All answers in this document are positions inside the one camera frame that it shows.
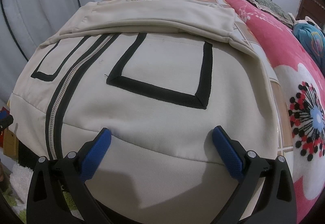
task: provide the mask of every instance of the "cream hoodie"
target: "cream hoodie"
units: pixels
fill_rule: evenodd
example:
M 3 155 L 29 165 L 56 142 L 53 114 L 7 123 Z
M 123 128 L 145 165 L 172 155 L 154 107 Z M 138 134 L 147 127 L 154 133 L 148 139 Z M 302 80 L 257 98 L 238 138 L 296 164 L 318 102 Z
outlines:
M 27 63 L 10 129 L 56 159 L 106 127 L 111 146 L 86 182 L 96 199 L 145 224 L 210 223 L 237 185 L 212 129 L 277 154 L 269 79 L 234 20 L 233 9 L 194 0 L 88 3 Z

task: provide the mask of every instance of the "wooden cabinet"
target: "wooden cabinet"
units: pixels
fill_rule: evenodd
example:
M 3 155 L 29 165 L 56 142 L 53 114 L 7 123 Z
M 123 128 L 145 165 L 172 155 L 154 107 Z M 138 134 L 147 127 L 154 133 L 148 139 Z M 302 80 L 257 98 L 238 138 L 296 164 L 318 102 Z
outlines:
M 325 2 L 323 0 L 301 0 L 296 19 L 310 17 L 322 27 L 325 24 Z

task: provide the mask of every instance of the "blue clamp pad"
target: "blue clamp pad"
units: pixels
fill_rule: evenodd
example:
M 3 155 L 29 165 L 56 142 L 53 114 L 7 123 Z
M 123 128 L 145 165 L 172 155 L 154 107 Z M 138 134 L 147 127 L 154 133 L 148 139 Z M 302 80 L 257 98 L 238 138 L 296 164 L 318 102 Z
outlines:
M 6 118 L 9 115 L 9 111 L 4 109 L 0 110 L 0 120 Z
M 212 132 L 212 141 L 232 178 L 242 181 L 244 163 L 230 143 L 228 135 L 219 127 Z
M 80 164 L 79 177 L 82 182 L 85 182 L 94 176 L 98 166 L 104 158 L 104 155 L 111 145 L 111 140 L 111 131 L 106 128 L 102 129 L 101 132 L 93 140 L 94 144 Z

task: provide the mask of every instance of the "red and black floral print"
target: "red and black floral print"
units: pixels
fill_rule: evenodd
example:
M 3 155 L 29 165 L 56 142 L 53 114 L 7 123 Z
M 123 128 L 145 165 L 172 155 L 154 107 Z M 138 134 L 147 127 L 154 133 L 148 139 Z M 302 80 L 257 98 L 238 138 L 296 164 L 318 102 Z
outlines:
M 311 161 L 314 155 L 325 155 L 324 111 L 312 84 L 302 82 L 299 92 L 290 98 L 288 110 L 292 137 L 298 137 L 295 147 L 301 149 L 301 156 Z

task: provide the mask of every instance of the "metal zipper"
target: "metal zipper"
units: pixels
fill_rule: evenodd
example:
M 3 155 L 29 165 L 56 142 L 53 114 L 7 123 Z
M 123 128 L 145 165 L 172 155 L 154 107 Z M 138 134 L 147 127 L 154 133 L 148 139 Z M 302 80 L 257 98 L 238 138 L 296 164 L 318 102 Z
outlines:
M 55 120 L 55 115 L 56 115 L 56 111 L 57 108 L 61 102 L 61 99 L 72 79 L 72 77 L 74 76 L 75 72 L 85 63 L 87 62 L 90 58 L 92 58 L 98 51 L 100 51 L 104 45 L 106 43 L 108 43 L 108 41 L 113 37 L 113 35 L 108 36 L 102 43 L 100 46 L 98 46 L 90 55 L 88 55 L 86 58 L 84 58 L 82 61 L 80 61 L 68 74 L 68 76 L 66 77 L 63 86 L 60 90 L 60 93 L 58 95 L 58 97 L 55 100 L 55 103 L 53 105 L 53 108 L 51 110 L 51 115 L 50 115 L 50 120 L 49 120 L 49 127 L 48 127 L 48 141 L 49 141 L 49 149 L 51 151 L 51 154 L 53 156 L 53 159 L 57 159 L 56 153 L 55 153 L 55 149 L 54 149 L 54 134 L 53 134 L 53 129 L 54 129 L 54 120 Z

